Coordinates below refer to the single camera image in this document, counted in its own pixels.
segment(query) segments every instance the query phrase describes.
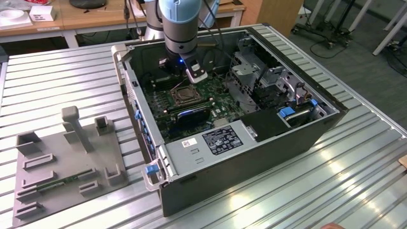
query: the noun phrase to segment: gray carpet floor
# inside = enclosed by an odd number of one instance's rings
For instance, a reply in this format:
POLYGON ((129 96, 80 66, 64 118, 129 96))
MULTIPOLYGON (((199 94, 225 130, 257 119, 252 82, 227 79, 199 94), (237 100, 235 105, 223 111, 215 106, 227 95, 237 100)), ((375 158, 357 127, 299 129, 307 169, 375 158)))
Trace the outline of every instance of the gray carpet floor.
MULTIPOLYGON (((307 8, 313 8, 317 0, 305 0, 307 8)), ((325 1, 320 14, 324 14, 331 1, 325 1)), ((341 2, 332 17, 332 23, 336 25, 340 14, 347 3, 341 2)), ((359 9, 352 7, 343 27, 348 28, 359 9)), ((353 41, 347 49, 331 59, 323 59, 315 56, 309 51, 309 46, 323 38, 299 31, 289 35, 289 40, 304 50, 304 52, 339 77, 345 84, 392 118, 404 129, 407 129, 407 78, 404 78, 389 66, 385 58, 385 51, 373 56, 372 52, 387 35, 383 30, 387 22, 365 14, 361 22, 353 31, 353 41)), ((405 35, 400 31, 395 40, 405 35)), ((335 46, 328 50, 324 46, 316 45, 313 52, 320 56, 331 56, 343 49, 335 46)))

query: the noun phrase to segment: blue latch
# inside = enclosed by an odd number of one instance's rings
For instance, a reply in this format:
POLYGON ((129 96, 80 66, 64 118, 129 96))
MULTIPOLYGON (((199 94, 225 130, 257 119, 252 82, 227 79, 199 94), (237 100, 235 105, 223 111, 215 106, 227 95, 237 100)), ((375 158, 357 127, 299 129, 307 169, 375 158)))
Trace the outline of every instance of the blue latch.
POLYGON ((136 118, 136 119, 140 119, 140 118, 141 118, 140 110, 136 110, 134 118, 136 118))
POLYGON ((283 109, 280 110, 279 113, 280 113, 280 116, 281 116, 283 118, 285 118, 285 116, 292 115, 292 114, 295 113, 295 111, 292 110, 291 107, 285 107, 285 108, 283 108, 283 109))
POLYGON ((311 99, 311 104, 312 104, 312 106, 316 106, 317 105, 317 101, 315 99, 311 99))
POLYGON ((145 167, 146 175, 152 175, 160 171, 159 165, 150 165, 145 167))

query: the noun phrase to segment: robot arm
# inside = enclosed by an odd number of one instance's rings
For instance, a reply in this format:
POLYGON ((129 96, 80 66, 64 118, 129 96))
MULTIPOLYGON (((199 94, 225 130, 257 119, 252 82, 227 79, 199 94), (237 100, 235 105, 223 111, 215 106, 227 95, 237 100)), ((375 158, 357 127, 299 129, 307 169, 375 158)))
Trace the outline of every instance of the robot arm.
POLYGON ((165 39, 165 47, 171 55, 180 57, 180 62, 187 67, 187 75, 191 83, 197 83, 208 77, 203 69, 201 61, 196 55, 197 47, 197 27, 211 27, 215 18, 213 15, 219 7, 219 0, 159 0, 159 12, 148 10, 148 17, 161 15, 163 33, 165 39))

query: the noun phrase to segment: white box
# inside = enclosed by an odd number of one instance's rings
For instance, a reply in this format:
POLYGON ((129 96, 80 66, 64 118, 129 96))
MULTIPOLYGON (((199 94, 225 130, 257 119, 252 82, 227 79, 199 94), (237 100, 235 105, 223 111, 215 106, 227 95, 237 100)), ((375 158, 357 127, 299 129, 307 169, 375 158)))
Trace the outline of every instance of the white box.
POLYGON ((311 11, 301 6, 299 9, 297 18, 295 19, 295 24, 305 25, 309 17, 311 17, 311 11))
POLYGON ((33 21, 53 21, 56 12, 52 6, 32 6, 29 17, 33 21))
POLYGON ((24 16, 17 21, 0 20, 0 30, 9 30, 13 28, 20 28, 30 25, 32 22, 26 12, 24 12, 24 16))

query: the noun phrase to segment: desk leg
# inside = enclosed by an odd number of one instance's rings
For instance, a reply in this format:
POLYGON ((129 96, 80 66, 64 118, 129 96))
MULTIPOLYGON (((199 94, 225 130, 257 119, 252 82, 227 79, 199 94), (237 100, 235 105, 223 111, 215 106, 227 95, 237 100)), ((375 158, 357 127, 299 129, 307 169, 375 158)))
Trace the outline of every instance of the desk leg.
POLYGON ((231 19, 231 27, 240 26, 241 15, 243 15, 243 11, 241 10, 235 12, 233 17, 231 19))
POLYGON ((407 21, 407 12, 405 12, 404 16, 401 17, 401 19, 399 20, 397 24, 395 25, 393 29, 387 34, 384 40, 381 41, 381 43, 376 47, 376 50, 373 51, 375 56, 380 53, 383 48, 387 46, 389 40, 393 38, 396 32, 399 32, 399 30, 400 30, 401 26, 404 25, 405 21, 407 21))
POLYGON ((397 13, 395 14, 392 20, 391 20, 389 23, 387 24, 387 26, 385 26, 385 28, 384 28, 385 31, 389 30, 389 28, 392 27, 395 21, 399 20, 399 18, 400 18, 400 16, 401 16, 403 12, 404 12, 404 10, 405 10, 405 8, 407 8, 407 2, 404 3, 404 5, 403 5, 401 8, 399 9, 397 13))
POLYGON ((357 14, 352 24, 351 24, 351 26, 349 26, 349 32, 352 32, 355 30, 355 28, 356 28, 356 26, 357 26, 357 24, 359 24, 359 22, 360 22, 360 20, 361 20, 361 18, 364 16, 364 14, 367 13, 367 9, 368 9, 369 4, 372 2, 373 2, 373 0, 367 0, 365 1, 364 6, 363 6, 363 8, 361 8, 361 10, 360 10, 360 12, 359 12, 359 14, 357 14))
POLYGON ((311 13, 309 24, 313 23, 313 20, 315 20, 315 18, 316 18, 317 12, 319 12, 319 10, 320 10, 320 7, 323 6, 324 1, 325 1, 325 0, 317 0, 315 9, 313 9, 313 11, 312 11, 312 13, 311 13))
POLYGON ((325 21, 331 21, 331 18, 332 18, 333 13, 335 13, 335 11, 336 11, 336 9, 337 9, 337 6, 339 6, 340 1, 341 1, 341 0, 335 0, 333 5, 332 5, 332 8, 331 8, 331 10, 329 10, 329 13, 328 13, 328 15, 325 16, 325 21))
POLYGON ((76 31, 74 30, 65 30, 65 31, 62 31, 62 35, 65 37, 68 47, 69 48, 77 48, 78 44, 77 44, 77 41, 76 41, 76 31))

